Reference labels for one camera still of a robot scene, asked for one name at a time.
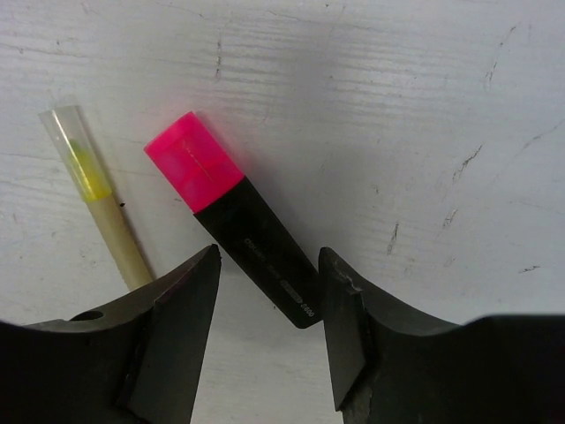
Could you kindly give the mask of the black pink highlighter body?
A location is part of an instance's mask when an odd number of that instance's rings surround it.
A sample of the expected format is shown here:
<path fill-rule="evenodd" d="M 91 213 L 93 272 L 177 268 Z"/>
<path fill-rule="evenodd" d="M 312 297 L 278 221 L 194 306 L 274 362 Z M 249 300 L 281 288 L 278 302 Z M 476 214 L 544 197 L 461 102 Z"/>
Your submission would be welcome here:
<path fill-rule="evenodd" d="M 195 217 L 297 328 L 321 320 L 316 268 L 248 178 Z"/>

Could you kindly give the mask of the clear yellow pen cap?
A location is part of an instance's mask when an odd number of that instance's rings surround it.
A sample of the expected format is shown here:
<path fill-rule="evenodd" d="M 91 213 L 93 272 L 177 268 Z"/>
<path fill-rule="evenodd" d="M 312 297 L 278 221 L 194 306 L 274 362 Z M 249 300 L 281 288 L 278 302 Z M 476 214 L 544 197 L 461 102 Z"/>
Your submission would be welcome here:
<path fill-rule="evenodd" d="M 111 185 L 98 160 L 78 106 L 61 106 L 39 114 L 57 153 L 84 202 L 112 194 Z"/>

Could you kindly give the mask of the yellow highlighter pen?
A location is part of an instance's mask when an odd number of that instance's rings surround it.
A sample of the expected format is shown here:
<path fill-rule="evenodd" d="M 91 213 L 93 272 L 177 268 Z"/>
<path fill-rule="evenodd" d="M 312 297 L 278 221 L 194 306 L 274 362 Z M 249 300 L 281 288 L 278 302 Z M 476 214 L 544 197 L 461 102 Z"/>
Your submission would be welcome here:
<path fill-rule="evenodd" d="M 138 249 L 128 223 L 113 194 L 85 202 L 117 269 L 129 290 L 149 284 L 153 277 Z"/>

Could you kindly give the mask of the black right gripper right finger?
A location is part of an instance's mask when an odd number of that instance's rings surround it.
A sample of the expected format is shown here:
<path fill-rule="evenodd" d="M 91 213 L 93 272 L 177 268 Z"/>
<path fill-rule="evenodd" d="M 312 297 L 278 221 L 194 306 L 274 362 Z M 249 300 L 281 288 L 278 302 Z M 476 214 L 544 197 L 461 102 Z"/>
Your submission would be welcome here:
<path fill-rule="evenodd" d="M 458 325 L 319 253 L 335 409 L 347 423 L 561 423 L 564 318 L 496 314 Z"/>

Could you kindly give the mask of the pink highlighter cap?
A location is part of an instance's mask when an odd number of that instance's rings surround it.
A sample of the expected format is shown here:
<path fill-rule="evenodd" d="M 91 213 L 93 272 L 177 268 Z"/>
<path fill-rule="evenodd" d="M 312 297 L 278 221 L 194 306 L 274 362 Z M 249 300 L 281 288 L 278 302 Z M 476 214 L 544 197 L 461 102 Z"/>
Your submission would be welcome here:
<path fill-rule="evenodd" d="M 175 121 L 144 151 L 193 213 L 222 198 L 245 177 L 193 112 Z"/>

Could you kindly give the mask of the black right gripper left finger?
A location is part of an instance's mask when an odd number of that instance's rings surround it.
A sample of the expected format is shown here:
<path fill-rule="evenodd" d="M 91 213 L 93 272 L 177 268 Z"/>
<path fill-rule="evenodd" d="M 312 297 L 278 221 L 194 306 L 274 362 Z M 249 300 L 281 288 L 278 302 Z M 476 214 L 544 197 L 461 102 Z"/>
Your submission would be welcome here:
<path fill-rule="evenodd" d="M 207 246 L 70 320 L 1 326 L 4 423 L 187 423 L 221 271 Z"/>

